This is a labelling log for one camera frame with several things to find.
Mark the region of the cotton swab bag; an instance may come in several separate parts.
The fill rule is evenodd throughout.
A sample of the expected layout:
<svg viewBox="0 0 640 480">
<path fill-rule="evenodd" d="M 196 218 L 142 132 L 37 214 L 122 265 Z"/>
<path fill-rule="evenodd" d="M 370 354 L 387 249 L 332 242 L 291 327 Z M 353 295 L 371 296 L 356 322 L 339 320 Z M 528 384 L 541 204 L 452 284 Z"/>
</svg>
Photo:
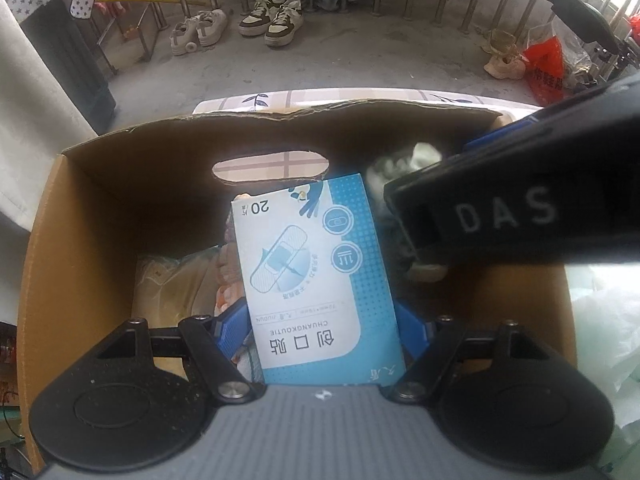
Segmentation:
<svg viewBox="0 0 640 480">
<path fill-rule="evenodd" d="M 131 316 L 145 318 L 151 328 L 177 326 L 193 315 L 213 315 L 220 284 L 219 248 L 183 258 L 140 256 L 134 280 Z"/>
</svg>

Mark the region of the blue bandage box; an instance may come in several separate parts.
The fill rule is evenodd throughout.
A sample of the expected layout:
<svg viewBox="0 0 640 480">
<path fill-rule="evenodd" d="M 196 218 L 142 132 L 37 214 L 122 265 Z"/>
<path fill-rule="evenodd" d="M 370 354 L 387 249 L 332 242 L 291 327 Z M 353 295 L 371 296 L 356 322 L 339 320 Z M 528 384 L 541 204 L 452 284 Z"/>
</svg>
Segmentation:
<svg viewBox="0 0 640 480">
<path fill-rule="evenodd" d="M 231 213 L 265 382 L 389 386 L 405 373 L 360 174 L 239 197 Z"/>
</svg>

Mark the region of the green scrunchie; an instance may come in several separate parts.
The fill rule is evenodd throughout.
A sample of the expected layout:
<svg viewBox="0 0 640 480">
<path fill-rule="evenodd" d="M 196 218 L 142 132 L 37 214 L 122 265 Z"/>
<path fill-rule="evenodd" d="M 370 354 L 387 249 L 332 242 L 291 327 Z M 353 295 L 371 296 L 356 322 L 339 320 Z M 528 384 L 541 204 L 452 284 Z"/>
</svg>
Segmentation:
<svg viewBox="0 0 640 480">
<path fill-rule="evenodd" d="M 414 250 L 414 234 L 406 231 L 406 226 L 416 226 L 410 216 L 412 207 L 424 199 L 420 179 L 441 161 L 442 154 L 437 148 L 418 142 L 413 148 L 378 158 L 364 173 L 390 281 L 406 278 L 433 284 L 442 281 L 448 273 L 446 264 L 422 262 Z"/>
</svg>

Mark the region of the white teal plastic bag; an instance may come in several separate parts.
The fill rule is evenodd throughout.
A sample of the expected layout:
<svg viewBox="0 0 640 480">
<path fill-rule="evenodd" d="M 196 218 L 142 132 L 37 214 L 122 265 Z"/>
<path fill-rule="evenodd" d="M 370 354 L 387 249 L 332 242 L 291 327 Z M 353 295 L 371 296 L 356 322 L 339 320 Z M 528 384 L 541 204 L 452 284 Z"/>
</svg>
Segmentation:
<svg viewBox="0 0 640 480">
<path fill-rule="evenodd" d="M 578 370 L 608 398 L 612 438 L 599 467 L 615 479 L 639 477 L 639 266 L 565 268 Z"/>
</svg>

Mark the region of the red plastic bag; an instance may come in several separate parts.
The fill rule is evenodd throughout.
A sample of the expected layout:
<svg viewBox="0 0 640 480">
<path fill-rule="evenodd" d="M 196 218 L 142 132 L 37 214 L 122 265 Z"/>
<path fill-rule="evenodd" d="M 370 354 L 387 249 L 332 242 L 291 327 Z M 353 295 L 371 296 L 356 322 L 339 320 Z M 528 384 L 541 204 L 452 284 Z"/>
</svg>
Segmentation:
<svg viewBox="0 0 640 480">
<path fill-rule="evenodd" d="M 564 99 L 564 61 L 562 44 L 552 36 L 540 44 L 532 44 L 523 52 L 525 80 L 540 106 Z"/>
</svg>

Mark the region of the tan slippers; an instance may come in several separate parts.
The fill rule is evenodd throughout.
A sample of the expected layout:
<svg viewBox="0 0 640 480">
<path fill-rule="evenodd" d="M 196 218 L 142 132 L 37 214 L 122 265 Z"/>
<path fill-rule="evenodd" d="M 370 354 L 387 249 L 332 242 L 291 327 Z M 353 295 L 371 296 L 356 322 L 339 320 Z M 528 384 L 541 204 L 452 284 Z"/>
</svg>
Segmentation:
<svg viewBox="0 0 640 480">
<path fill-rule="evenodd" d="M 484 71 L 498 80 L 521 80 L 526 73 L 526 64 L 516 47 L 515 37 L 510 32 L 493 29 L 488 32 L 482 45 L 485 53 L 490 55 L 484 65 Z"/>
</svg>

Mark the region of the brown cardboard box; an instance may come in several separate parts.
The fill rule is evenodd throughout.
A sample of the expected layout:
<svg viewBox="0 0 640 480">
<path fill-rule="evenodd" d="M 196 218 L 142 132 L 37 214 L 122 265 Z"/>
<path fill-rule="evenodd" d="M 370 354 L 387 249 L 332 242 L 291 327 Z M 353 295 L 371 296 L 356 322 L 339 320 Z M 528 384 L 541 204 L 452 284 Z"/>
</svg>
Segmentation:
<svg viewBox="0 0 640 480">
<path fill-rule="evenodd" d="M 18 385 L 25 405 L 128 318 L 142 252 L 182 256 L 222 239 L 236 208 L 257 229 L 250 264 L 287 252 L 334 278 L 331 252 L 351 240 L 366 202 L 333 214 L 325 184 L 227 183 L 216 162 L 248 154 L 314 151 L 334 174 L 353 174 L 434 127 L 453 148 L 490 123 L 484 110 L 382 102 L 290 116 L 217 114 L 163 120 L 101 136 L 55 162 L 36 215 L 23 278 Z M 212 437 L 145 479 L 507 479 L 511 471 L 458 450 L 427 412 L 371 387 L 279 388 L 254 408 L 224 412 Z"/>
</svg>

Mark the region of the checked floral tablecloth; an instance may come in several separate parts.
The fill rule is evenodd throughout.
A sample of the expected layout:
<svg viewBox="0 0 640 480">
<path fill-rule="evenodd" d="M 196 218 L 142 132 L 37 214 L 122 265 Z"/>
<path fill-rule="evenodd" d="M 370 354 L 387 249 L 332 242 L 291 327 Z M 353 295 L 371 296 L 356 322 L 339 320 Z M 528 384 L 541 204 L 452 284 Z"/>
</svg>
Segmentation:
<svg viewBox="0 0 640 480">
<path fill-rule="evenodd" d="M 225 113 L 293 113 L 309 107 L 359 101 L 402 101 L 416 103 L 442 103 L 454 106 L 485 107 L 495 110 L 508 122 L 516 122 L 538 110 L 537 105 L 513 100 L 473 96 L 472 94 L 444 90 L 395 88 L 326 88 L 258 92 L 245 96 L 228 96 L 199 102 L 195 115 Z M 232 182 L 310 178 L 327 170 L 329 162 L 317 153 L 301 151 L 277 152 L 268 155 L 243 156 L 217 162 L 213 166 L 215 177 Z"/>
</svg>

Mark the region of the white curtain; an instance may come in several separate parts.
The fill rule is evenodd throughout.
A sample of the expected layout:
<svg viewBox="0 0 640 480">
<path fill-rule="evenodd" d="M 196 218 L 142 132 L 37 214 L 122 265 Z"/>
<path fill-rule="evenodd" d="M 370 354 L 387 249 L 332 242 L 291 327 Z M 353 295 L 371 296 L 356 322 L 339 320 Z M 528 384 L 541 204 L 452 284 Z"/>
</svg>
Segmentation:
<svg viewBox="0 0 640 480">
<path fill-rule="evenodd" d="M 55 159 L 96 133 L 1 3 L 1 321 L 17 323 L 29 233 Z"/>
</svg>

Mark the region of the beige sneaker pair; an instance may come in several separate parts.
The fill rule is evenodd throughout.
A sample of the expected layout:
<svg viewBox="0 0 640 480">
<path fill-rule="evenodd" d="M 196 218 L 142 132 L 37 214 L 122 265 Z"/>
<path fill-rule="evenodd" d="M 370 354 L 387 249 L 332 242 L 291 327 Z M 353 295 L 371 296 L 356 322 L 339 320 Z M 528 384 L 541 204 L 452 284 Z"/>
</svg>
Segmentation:
<svg viewBox="0 0 640 480">
<path fill-rule="evenodd" d="M 228 26 L 228 16 L 221 9 L 202 11 L 193 18 L 175 24 L 169 34 L 173 56 L 194 53 L 198 48 L 210 48 L 221 40 Z"/>
</svg>

